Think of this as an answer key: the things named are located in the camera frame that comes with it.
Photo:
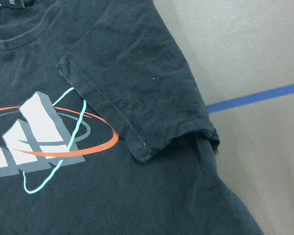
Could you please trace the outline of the black graphic t-shirt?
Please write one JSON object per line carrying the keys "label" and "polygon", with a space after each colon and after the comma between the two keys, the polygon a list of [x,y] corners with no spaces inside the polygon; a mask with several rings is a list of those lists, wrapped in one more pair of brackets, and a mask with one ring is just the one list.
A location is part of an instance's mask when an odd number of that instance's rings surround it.
{"label": "black graphic t-shirt", "polygon": [[0,235],[260,235],[151,0],[0,0]]}

